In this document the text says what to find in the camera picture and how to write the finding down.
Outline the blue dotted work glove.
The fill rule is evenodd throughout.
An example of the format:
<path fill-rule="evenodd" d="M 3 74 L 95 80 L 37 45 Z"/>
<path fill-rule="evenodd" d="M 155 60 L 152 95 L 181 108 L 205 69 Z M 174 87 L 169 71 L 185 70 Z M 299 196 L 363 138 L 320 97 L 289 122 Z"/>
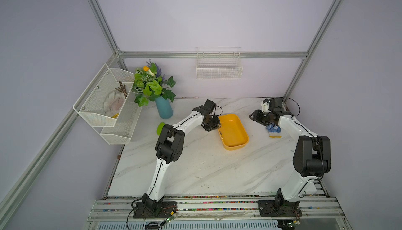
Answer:
<path fill-rule="evenodd" d="M 269 137 L 271 138 L 281 138 L 281 128 L 275 124 L 270 124 L 266 126 Z"/>

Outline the yellow plastic storage box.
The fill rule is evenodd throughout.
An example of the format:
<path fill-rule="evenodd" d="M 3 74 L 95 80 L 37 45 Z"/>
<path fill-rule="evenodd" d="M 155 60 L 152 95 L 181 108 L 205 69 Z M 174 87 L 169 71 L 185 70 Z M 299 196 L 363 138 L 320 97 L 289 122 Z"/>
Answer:
<path fill-rule="evenodd" d="M 241 149 L 249 143 L 249 136 L 237 115 L 221 115 L 219 120 L 218 132 L 226 150 Z"/>

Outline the green shovel with yellow handle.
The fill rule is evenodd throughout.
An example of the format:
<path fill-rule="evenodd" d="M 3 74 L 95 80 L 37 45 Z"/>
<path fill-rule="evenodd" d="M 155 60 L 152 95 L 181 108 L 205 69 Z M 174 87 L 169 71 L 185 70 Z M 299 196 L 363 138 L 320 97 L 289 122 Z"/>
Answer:
<path fill-rule="evenodd" d="M 165 123 L 164 123 L 164 122 L 161 122 L 161 123 L 158 125 L 158 127 L 157 127 L 157 135 L 158 135 L 158 136 L 161 135 L 161 132 L 162 132 L 164 126 L 165 126 Z"/>

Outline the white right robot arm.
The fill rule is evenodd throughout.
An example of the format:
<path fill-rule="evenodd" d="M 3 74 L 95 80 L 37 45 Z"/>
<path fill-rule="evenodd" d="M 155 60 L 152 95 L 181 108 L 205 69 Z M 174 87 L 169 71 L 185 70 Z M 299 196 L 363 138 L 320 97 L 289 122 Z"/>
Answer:
<path fill-rule="evenodd" d="M 277 191 L 273 204 L 276 212 L 289 203 L 296 204 L 315 180 L 322 179 L 330 171 L 331 142 L 328 137 L 319 136 L 299 122 L 293 113 L 285 109 L 282 98 L 265 99 L 261 107 L 249 118 L 263 126 L 280 127 L 296 143 L 293 155 L 295 171 L 286 185 Z"/>

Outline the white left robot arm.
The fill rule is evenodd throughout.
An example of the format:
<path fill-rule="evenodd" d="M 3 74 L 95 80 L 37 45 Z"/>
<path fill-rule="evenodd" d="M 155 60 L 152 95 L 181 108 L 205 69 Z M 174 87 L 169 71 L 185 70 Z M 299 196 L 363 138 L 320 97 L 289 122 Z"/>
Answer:
<path fill-rule="evenodd" d="M 215 102 L 206 100 L 204 105 L 193 108 L 191 113 L 178 123 L 163 124 L 159 127 L 159 138 L 155 146 L 156 169 L 150 187 L 141 199 L 146 210 L 153 214 L 158 214 L 162 210 L 165 195 L 164 176 L 170 163 L 180 158 L 186 134 L 198 126 L 207 132 L 220 128 L 220 119 L 216 114 L 216 108 Z"/>

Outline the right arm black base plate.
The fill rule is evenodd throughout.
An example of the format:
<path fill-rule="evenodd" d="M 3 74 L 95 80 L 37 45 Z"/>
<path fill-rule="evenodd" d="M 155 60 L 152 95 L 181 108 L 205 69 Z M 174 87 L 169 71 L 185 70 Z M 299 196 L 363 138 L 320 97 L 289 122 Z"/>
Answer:
<path fill-rule="evenodd" d="M 261 217 L 301 217 L 300 201 L 285 200 L 281 188 L 274 200 L 259 200 L 257 204 Z"/>

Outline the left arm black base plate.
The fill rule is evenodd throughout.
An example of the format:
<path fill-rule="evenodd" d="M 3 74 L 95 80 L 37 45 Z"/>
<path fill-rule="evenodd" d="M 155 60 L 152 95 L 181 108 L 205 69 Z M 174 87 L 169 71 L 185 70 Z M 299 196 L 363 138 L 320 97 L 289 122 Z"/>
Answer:
<path fill-rule="evenodd" d="M 168 218 L 171 213 L 177 211 L 176 201 L 152 200 L 145 193 L 141 199 L 132 202 L 134 209 L 133 218 Z"/>

